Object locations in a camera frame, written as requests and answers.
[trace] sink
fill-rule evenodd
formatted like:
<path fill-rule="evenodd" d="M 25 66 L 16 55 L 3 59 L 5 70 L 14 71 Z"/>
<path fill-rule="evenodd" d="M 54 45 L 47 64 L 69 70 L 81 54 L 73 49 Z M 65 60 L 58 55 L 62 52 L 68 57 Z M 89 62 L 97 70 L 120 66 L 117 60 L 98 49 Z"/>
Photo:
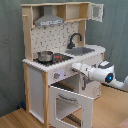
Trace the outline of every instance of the sink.
<path fill-rule="evenodd" d="M 74 56 L 80 56 L 80 55 L 85 55 L 91 52 L 94 52 L 94 49 L 91 48 L 86 48 L 86 47 L 78 47 L 78 48 L 73 48 L 73 49 L 68 49 L 65 51 L 65 53 L 74 55 Z"/>

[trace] backsplash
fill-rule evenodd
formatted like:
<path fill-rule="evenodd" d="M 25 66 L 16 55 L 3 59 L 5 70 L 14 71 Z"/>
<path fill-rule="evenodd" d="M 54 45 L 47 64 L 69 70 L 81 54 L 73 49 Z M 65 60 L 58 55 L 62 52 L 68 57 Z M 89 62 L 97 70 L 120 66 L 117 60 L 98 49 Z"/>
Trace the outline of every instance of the backsplash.
<path fill-rule="evenodd" d="M 78 33 L 79 22 L 35 27 L 31 31 L 34 58 L 37 52 L 44 50 L 66 50 L 70 37 Z M 73 43 L 78 46 L 78 36 L 73 38 Z"/>

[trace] stovetop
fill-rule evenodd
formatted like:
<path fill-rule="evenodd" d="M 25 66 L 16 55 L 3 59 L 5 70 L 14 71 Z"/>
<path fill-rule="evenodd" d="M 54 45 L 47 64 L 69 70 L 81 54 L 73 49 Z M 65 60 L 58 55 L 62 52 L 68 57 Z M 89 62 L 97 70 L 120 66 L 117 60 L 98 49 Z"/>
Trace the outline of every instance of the stovetop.
<path fill-rule="evenodd" d="M 63 63 L 64 61 L 73 59 L 73 57 L 70 57 L 70 56 L 67 56 L 67 55 L 63 55 L 63 54 L 60 54 L 60 55 L 62 56 L 62 59 L 60 59 L 60 60 L 54 60 L 53 59 L 52 61 L 49 61 L 49 62 L 41 62 L 37 58 L 37 59 L 34 59 L 34 62 L 42 64 L 43 66 L 49 67 L 49 66 L 52 66 L 52 65 L 55 65 L 55 64 L 58 64 L 58 63 Z"/>

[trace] wooden floor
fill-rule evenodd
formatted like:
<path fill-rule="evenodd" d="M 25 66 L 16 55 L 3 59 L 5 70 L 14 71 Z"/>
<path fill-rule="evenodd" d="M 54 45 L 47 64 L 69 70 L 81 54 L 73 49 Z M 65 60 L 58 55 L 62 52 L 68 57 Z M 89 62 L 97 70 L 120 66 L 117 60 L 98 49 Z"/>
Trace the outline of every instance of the wooden floor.
<path fill-rule="evenodd" d="M 81 117 L 81 110 L 73 113 Z M 93 128 L 115 128 L 128 118 L 128 93 L 102 86 L 102 95 L 94 101 Z M 0 118 L 0 128 L 44 128 L 33 116 L 19 109 Z"/>

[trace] open oven door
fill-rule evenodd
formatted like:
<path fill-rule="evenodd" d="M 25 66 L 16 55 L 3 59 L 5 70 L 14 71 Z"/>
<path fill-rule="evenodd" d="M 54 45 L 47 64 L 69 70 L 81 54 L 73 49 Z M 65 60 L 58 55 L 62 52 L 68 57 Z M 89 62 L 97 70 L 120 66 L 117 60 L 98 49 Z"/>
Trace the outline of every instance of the open oven door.
<path fill-rule="evenodd" d="M 102 22 L 104 4 L 89 3 L 88 5 L 88 20 L 96 20 Z"/>
<path fill-rule="evenodd" d="M 78 128 L 62 121 L 63 118 L 82 109 L 81 128 L 92 127 L 93 98 L 53 86 L 49 87 L 50 125 L 56 128 Z"/>

